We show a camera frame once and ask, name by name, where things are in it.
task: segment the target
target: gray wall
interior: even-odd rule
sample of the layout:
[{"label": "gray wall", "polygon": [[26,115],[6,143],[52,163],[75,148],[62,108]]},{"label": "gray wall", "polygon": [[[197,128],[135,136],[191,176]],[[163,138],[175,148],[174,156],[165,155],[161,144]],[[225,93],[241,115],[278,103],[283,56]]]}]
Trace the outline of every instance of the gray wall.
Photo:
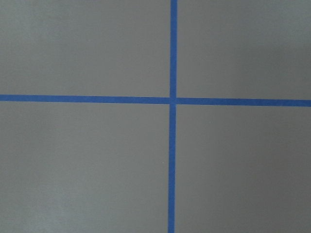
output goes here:
[{"label": "gray wall", "polygon": [[[177,95],[311,99],[311,2],[179,0]],[[170,1],[0,0],[0,94],[168,97]],[[176,233],[311,232],[311,108],[177,107]],[[0,232],[164,233],[169,106],[0,102]]]}]

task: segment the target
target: gray surface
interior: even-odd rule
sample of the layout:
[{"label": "gray surface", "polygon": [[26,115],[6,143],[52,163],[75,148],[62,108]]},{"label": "gray surface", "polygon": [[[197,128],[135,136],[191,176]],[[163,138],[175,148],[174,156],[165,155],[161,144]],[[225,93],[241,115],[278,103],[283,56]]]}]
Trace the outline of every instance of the gray surface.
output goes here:
[{"label": "gray surface", "polygon": [[168,96],[167,0],[1,0],[0,93]]},{"label": "gray surface", "polygon": [[311,99],[311,1],[178,2],[178,96]]},{"label": "gray surface", "polygon": [[178,106],[176,233],[311,232],[310,114]]},{"label": "gray surface", "polygon": [[168,107],[0,102],[3,233],[163,233]]}]

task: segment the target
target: blue painter's tape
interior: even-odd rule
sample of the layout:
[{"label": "blue painter's tape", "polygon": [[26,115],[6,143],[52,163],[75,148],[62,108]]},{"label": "blue painter's tape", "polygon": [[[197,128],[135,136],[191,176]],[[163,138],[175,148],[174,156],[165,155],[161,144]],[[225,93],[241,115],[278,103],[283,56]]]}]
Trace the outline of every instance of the blue painter's tape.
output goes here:
[{"label": "blue painter's tape", "polygon": [[177,0],[171,0],[170,97],[177,93]]},{"label": "blue painter's tape", "polygon": [[168,233],[174,233],[175,228],[175,152],[176,104],[170,104]]},{"label": "blue painter's tape", "polygon": [[311,107],[311,100],[177,98],[176,104]]},{"label": "blue painter's tape", "polygon": [[169,104],[165,97],[0,95],[0,101]]},{"label": "blue painter's tape", "polygon": [[171,0],[168,233],[175,232],[176,95],[177,95],[177,0]]}]

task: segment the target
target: blue tape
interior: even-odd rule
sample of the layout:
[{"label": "blue tape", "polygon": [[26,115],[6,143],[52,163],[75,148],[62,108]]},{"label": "blue tape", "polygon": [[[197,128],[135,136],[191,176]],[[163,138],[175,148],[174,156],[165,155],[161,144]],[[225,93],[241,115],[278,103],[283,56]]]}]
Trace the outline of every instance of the blue tape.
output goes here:
[{"label": "blue tape", "polygon": [[176,95],[177,95],[177,0],[171,0],[168,233],[175,232]]},{"label": "blue tape", "polygon": [[169,104],[165,97],[0,95],[0,101]]},{"label": "blue tape", "polygon": [[311,107],[311,100],[177,98],[176,104]]},{"label": "blue tape", "polygon": [[213,99],[123,96],[0,95],[0,101],[311,107],[311,100]]},{"label": "blue tape", "polygon": [[170,104],[168,233],[174,233],[175,225],[175,153],[176,104]]},{"label": "blue tape", "polygon": [[177,92],[177,0],[171,0],[170,97]]}]

